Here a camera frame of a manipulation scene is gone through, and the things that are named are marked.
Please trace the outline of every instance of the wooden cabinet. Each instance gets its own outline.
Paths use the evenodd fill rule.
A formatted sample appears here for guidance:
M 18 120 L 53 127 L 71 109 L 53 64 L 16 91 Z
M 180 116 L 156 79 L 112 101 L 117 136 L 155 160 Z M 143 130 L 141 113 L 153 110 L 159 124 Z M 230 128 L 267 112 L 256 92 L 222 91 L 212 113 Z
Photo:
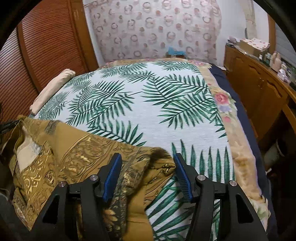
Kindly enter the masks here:
M 263 71 L 244 56 L 233 60 L 233 71 L 228 77 L 234 90 L 239 94 L 248 116 L 252 116 L 261 93 Z
M 287 92 L 277 84 L 272 76 L 265 74 L 262 82 L 261 98 L 251 116 L 258 139 L 262 138 L 272 126 L 288 97 Z
M 260 140 L 286 104 L 288 93 L 273 70 L 234 48 L 226 47 L 224 65 L 229 71 L 229 82 L 240 96 Z

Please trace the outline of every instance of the gold patterned fabric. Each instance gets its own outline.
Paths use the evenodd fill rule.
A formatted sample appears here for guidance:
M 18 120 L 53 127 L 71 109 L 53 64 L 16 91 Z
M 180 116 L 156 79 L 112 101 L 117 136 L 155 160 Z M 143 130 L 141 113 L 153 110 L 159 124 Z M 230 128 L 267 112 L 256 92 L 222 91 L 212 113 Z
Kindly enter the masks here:
M 173 174 L 175 164 L 165 150 L 131 146 L 89 134 L 60 121 L 23 116 L 19 119 L 5 152 L 16 187 L 13 205 L 28 229 L 32 228 L 58 182 L 81 182 L 96 174 L 114 153 L 120 153 L 123 165 L 113 199 L 104 208 L 105 225 L 113 239 L 153 240 L 144 210 Z M 32 163 L 20 171 L 16 150 L 26 133 L 41 150 Z

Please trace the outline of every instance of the palm leaf pattern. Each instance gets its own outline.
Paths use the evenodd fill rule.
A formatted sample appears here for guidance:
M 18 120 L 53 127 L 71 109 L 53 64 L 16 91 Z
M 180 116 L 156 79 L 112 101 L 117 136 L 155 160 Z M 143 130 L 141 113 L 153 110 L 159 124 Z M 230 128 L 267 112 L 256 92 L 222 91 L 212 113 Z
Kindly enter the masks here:
M 195 65 L 185 62 L 155 62 L 155 65 L 162 66 L 167 71 L 182 70 L 196 68 Z M 210 90 L 205 83 L 202 75 L 197 69 L 196 76 L 181 76 L 170 74 L 165 77 L 145 75 L 146 84 L 143 85 L 142 95 L 148 98 L 146 102 L 155 102 L 153 105 L 162 105 L 163 114 L 158 115 L 165 117 L 160 123 L 167 122 L 168 127 L 174 124 L 174 128 L 180 127 L 183 129 L 184 125 L 196 126 L 203 123 L 204 119 L 209 120 L 210 123 L 215 122 L 219 127 L 217 132 L 223 131 L 224 126 L 219 114 L 217 105 L 210 93 Z M 144 77 L 128 76 L 130 81 L 142 81 Z
M 104 122 L 105 119 L 108 120 L 109 117 L 114 119 L 115 116 L 118 117 L 120 113 L 125 115 L 124 108 L 130 111 L 132 110 L 130 104 L 133 104 L 131 100 L 134 99 L 132 95 L 135 94 L 138 93 L 129 95 L 127 93 L 117 94 L 106 99 L 96 98 L 92 101 L 88 101 L 70 114 L 67 124 L 77 126 L 87 121 L 88 125 L 92 126 L 95 123 L 97 125 L 100 124 L 100 121 Z
M 92 134 L 97 134 L 99 136 L 107 137 L 130 145 L 143 146 L 146 143 L 138 143 L 143 136 L 143 132 L 139 135 L 137 134 L 139 125 L 132 128 L 130 121 L 128 121 L 127 127 L 123 121 L 121 121 L 120 124 L 118 120 L 115 120 L 115 125 L 110 120 L 107 120 L 107 122 L 108 124 L 105 122 L 100 124 L 95 123 L 87 131 Z
M 135 64 L 127 64 L 127 65 L 119 65 L 113 66 L 110 68 L 104 68 L 99 70 L 100 74 L 102 74 L 102 78 L 111 77 L 117 74 L 124 74 L 129 71 L 137 71 L 143 70 L 147 68 L 147 63 L 135 63 Z
M 172 86 L 176 88 L 181 88 L 186 93 L 195 93 L 198 94 L 201 91 L 206 94 L 206 92 L 209 90 L 209 87 L 207 86 L 205 80 L 202 78 L 202 82 L 200 82 L 200 79 L 198 76 L 177 76 L 176 74 L 170 74 L 165 77 L 165 80 L 169 83 L 171 83 Z
M 142 90 L 136 92 L 135 87 L 141 85 Z M 144 101 L 145 107 L 153 105 L 154 110 L 158 110 L 156 115 L 160 119 L 156 123 L 178 129 L 176 132 L 185 132 L 186 126 L 204 126 L 205 123 L 211 124 L 212 134 L 216 131 L 213 126 L 217 127 L 217 132 L 221 132 L 217 137 L 225 134 L 209 87 L 198 68 L 189 63 L 152 62 L 113 66 L 77 76 L 63 89 L 70 90 L 72 96 L 69 97 L 67 92 L 58 92 L 40 111 L 39 118 L 58 117 L 93 134 L 131 145 L 151 146 L 153 143 L 148 142 L 151 134 L 146 134 L 146 126 L 143 129 L 142 123 L 134 122 L 139 115 L 132 112 L 139 110 L 138 102 Z M 59 115 L 63 109 L 67 112 Z M 199 145 L 201 140 L 197 139 L 197 143 L 188 145 L 182 138 L 180 142 L 168 140 L 172 153 L 181 152 L 187 164 L 213 180 L 224 182 L 234 178 L 230 152 L 228 147 L 224 148 L 226 139 L 213 145 Z M 219 201 L 215 201 L 214 210 L 210 240 L 217 238 Z M 194 205 L 183 200 L 178 181 L 173 176 L 146 210 L 155 240 L 184 240 L 193 211 Z
M 183 129 L 183 124 L 186 123 L 190 126 L 190 123 L 195 126 L 200 122 L 203 122 L 202 117 L 208 119 L 210 114 L 209 109 L 214 108 L 215 102 L 212 98 L 207 99 L 206 97 L 199 95 L 187 95 L 182 99 L 170 102 L 170 107 L 163 107 L 161 112 L 163 114 L 159 116 L 167 117 L 160 123 L 169 122 L 168 127 L 174 123 L 175 129 L 180 126 Z
M 208 160 L 212 162 L 213 154 L 211 147 L 208 150 L 202 150 L 199 155 L 196 155 L 194 145 L 191 145 L 191 153 L 190 155 L 188 155 L 186 151 L 186 144 L 183 140 L 180 140 L 180 146 L 180 152 L 184 160 L 187 164 L 194 166 L 195 169 L 197 169 L 198 173 L 203 173 L 214 181 L 229 181 L 230 163 L 227 147 L 225 147 L 224 162 L 221 161 L 220 150 L 216 150 L 216 168 L 215 173 L 213 173 L 213 167 L 208 167 L 208 170 L 205 169 L 205 158 L 203 154 L 204 151 L 208 153 Z M 176 153 L 176 145 L 175 143 L 172 143 L 172 154 L 174 155 Z M 146 211 L 148 218 L 150 219 L 151 226 L 153 228 L 154 239 L 185 240 L 185 236 L 190 227 L 190 222 L 194 212 L 194 208 L 194 204 L 186 203 L 183 200 L 183 194 L 178 185 L 177 178 L 173 176 L 168 181 L 168 183 L 162 188 L 161 192 L 149 205 Z M 211 234 L 212 240 L 215 240 L 217 238 L 220 217 L 219 213 L 220 201 L 215 200 Z
M 178 100 L 184 94 L 180 94 L 183 90 L 172 88 L 163 77 L 150 78 L 147 80 L 146 85 L 143 85 L 143 93 L 146 94 L 142 97 L 148 98 L 145 102 L 156 102 L 153 105 L 162 104 L 163 107 L 168 106 L 172 101 Z
M 156 74 L 152 71 L 135 71 L 135 70 L 129 70 L 122 74 L 120 74 L 120 77 L 126 79 L 128 82 L 142 82 L 144 80 L 149 80 L 150 78 L 155 78 Z
M 89 78 L 91 78 L 94 74 L 95 71 L 73 77 L 64 85 L 64 88 L 72 87 L 74 92 L 82 90 L 91 83 Z
M 60 92 L 54 95 L 39 111 L 39 119 L 55 119 L 66 105 L 66 98 L 69 92 Z
M 159 61 L 153 63 L 155 65 L 161 66 L 163 70 L 166 71 L 175 71 L 175 70 L 183 70 L 183 69 L 189 69 L 195 74 L 200 74 L 200 71 L 198 68 L 191 63 L 187 62 L 166 62 L 166 61 Z

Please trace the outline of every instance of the white wall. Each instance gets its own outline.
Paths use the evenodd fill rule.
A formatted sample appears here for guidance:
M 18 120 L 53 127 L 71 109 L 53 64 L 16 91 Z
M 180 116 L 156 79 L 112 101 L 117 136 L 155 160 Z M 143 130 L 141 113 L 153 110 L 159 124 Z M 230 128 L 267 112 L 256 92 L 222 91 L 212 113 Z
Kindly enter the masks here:
M 229 36 L 244 38 L 246 19 L 237 0 L 217 0 L 222 14 L 222 27 L 216 42 L 217 65 L 223 66 L 225 44 Z
M 268 15 L 263 8 L 253 1 L 257 38 L 269 42 Z
M 93 0 L 82 0 L 82 3 L 84 5 L 89 4 L 93 2 Z M 98 62 L 99 67 L 102 67 L 105 65 L 105 60 L 102 56 L 101 50 L 98 46 L 98 42 L 96 40 L 96 34 L 94 33 L 94 28 L 92 27 L 92 21 L 91 21 L 91 17 L 90 17 L 90 13 L 89 13 L 89 9 L 88 8 L 84 8 L 84 14 L 85 14 L 85 18 L 86 18 L 86 23 L 87 23 L 87 27 L 89 29 L 89 35 L 91 38 L 91 43 L 93 45 L 94 48 L 94 54 L 96 56 L 96 60 Z

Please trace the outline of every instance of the cabinet door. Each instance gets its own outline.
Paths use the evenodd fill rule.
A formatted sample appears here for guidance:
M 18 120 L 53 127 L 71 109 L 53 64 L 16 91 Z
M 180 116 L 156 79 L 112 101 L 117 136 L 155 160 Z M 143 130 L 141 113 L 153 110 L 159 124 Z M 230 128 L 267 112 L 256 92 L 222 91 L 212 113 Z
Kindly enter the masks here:
M 258 140 L 271 128 L 288 97 L 287 92 L 273 78 L 265 74 L 262 84 L 262 95 L 251 118 Z
M 233 71 L 228 74 L 233 89 L 251 118 L 260 98 L 263 70 L 244 55 L 236 56 Z
M 225 47 L 225 55 L 224 55 L 224 67 L 227 71 L 233 70 L 233 60 L 235 58 L 235 50 L 231 47 Z

